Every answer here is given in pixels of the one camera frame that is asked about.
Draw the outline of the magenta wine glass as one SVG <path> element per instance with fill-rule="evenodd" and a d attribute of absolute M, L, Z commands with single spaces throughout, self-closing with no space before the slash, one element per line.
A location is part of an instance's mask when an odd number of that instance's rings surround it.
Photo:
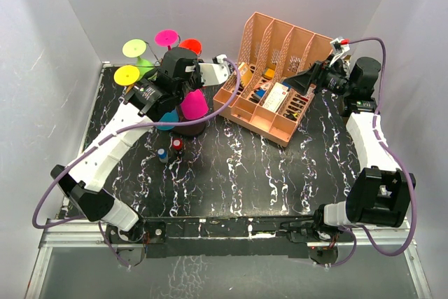
<path fill-rule="evenodd" d="M 166 47 L 167 50 L 171 50 L 173 47 L 177 47 L 181 41 L 181 38 L 177 31 L 173 29 L 164 29 L 155 35 L 154 42 L 161 47 Z"/>
<path fill-rule="evenodd" d="M 208 110 L 208 104 L 201 89 L 189 92 L 180 104 L 184 118 L 187 120 L 197 120 L 204 117 Z"/>

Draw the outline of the blue wine glass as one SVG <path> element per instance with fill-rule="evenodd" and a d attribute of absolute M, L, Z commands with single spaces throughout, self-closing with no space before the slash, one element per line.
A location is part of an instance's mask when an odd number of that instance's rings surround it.
<path fill-rule="evenodd" d="M 179 115 L 176 109 L 163 115 L 160 119 L 161 123 L 177 123 L 179 121 Z M 173 125 L 158 125 L 158 130 L 168 131 L 174 129 Z"/>

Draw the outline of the red wine glass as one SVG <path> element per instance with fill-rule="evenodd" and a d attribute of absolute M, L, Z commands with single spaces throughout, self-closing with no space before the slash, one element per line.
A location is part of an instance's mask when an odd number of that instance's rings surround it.
<path fill-rule="evenodd" d="M 178 46 L 193 51 L 197 56 L 202 53 L 202 43 L 197 39 L 185 39 Z"/>

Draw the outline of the orange wine glass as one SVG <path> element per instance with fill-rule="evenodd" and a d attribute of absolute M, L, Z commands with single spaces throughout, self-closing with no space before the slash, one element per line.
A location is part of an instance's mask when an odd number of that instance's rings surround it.
<path fill-rule="evenodd" d="M 139 78 L 140 71 L 134 65 L 121 66 L 115 71 L 113 75 L 115 83 L 119 86 L 123 86 L 126 89 L 126 93 L 130 91 L 132 86 L 138 81 Z"/>

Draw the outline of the green wine glass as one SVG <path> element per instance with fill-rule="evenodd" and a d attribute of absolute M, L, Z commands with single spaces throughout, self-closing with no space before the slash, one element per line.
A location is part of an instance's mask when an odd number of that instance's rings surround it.
<path fill-rule="evenodd" d="M 147 44 L 141 39 L 131 39 L 126 42 L 122 47 L 122 53 L 125 57 L 136 58 L 136 66 L 149 69 L 153 67 L 153 64 L 144 59 L 142 55 L 147 49 Z"/>

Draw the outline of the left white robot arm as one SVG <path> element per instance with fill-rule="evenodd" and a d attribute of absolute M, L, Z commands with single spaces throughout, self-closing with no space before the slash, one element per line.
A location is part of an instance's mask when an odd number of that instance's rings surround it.
<path fill-rule="evenodd" d="M 159 65 L 144 73 L 136 66 L 122 66 L 115 81 L 127 92 L 110 123 L 70 164 L 55 165 L 51 187 L 59 187 L 91 222 L 105 222 L 120 230 L 129 242 L 144 235 L 140 214 L 106 191 L 104 185 L 114 167 L 133 145 L 176 109 L 187 94 L 204 86 L 208 72 L 198 54 L 182 47 L 168 50 Z"/>

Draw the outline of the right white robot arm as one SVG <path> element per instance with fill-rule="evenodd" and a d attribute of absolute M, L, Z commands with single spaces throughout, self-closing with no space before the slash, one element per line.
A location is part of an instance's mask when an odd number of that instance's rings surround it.
<path fill-rule="evenodd" d="M 342 60 L 328 57 L 315 62 L 308 70 L 287 78 L 284 83 L 301 95 L 312 90 L 327 90 L 342 99 L 341 116 L 346 118 L 360 163 L 360 173 L 346 200 L 322 204 L 312 223 L 301 228 L 322 241 L 340 232 L 343 225 L 376 225 L 398 228 L 411 203 L 410 188 L 416 180 L 405 174 L 398 161 L 385 150 L 386 141 L 380 129 L 377 103 L 372 98 L 381 64 L 371 57 L 356 60 L 351 72 Z"/>

